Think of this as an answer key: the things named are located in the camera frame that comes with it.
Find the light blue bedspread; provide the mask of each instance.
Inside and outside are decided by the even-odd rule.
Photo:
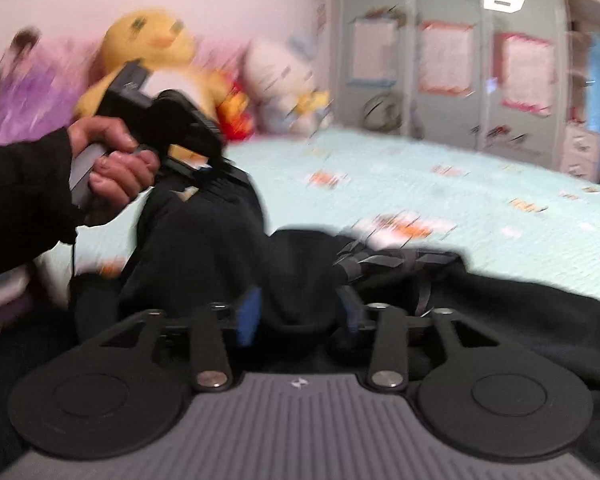
[[[463,253],[473,272],[548,283],[600,299],[600,186],[563,174],[478,153],[328,130],[309,142],[257,139],[231,146],[228,158],[253,178],[270,231],[284,226],[336,233],[360,219],[414,211],[446,219],[456,228],[417,243]],[[456,176],[433,171],[452,166]],[[308,186],[316,171],[346,174],[334,189]],[[541,212],[525,212],[522,200]],[[133,249],[136,201],[107,226],[81,228],[78,269]],[[43,257],[59,294],[69,276],[69,251]]]

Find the handheld controller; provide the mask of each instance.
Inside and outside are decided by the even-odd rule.
[[[193,181],[200,178],[193,168],[169,156],[170,146],[177,145],[207,158],[211,173],[219,171],[244,182],[246,174],[222,156],[224,139],[218,126],[183,91],[167,89],[155,96],[142,92],[151,78],[139,60],[126,63],[107,88],[96,114],[122,119],[140,144],[139,150],[156,152],[165,171],[175,171]],[[72,163],[72,200],[83,210],[89,207],[92,195],[89,174],[97,158],[106,153],[104,145],[92,144]]]

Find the white stuffed toy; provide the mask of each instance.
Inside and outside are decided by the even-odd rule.
[[[333,121],[329,93],[317,90],[312,67],[284,46],[253,41],[242,79],[269,133],[310,137]]]

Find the red stuffed toy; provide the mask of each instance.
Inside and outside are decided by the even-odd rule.
[[[226,74],[222,75],[231,81]],[[254,134],[253,117],[247,111],[248,105],[247,94],[236,81],[233,81],[229,95],[216,110],[220,129],[228,142],[241,142]]]

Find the paper poster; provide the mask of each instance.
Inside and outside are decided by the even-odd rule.
[[[502,105],[541,116],[551,115],[554,46],[524,34],[504,34],[502,58]]]
[[[350,178],[345,173],[329,173],[328,171],[316,171],[305,177],[304,181],[309,187],[321,187],[335,189],[341,184],[348,184]]]
[[[350,84],[390,88],[398,81],[398,21],[385,18],[353,23]]]
[[[420,34],[420,92],[465,96],[474,80],[474,28],[424,22]]]
[[[443,218],[424,218],[414,211],[403,211],[359,220],[351,228],[351,234],[380,250],[399,248],[410,240],[443,240],[455,228],[453,222]]]

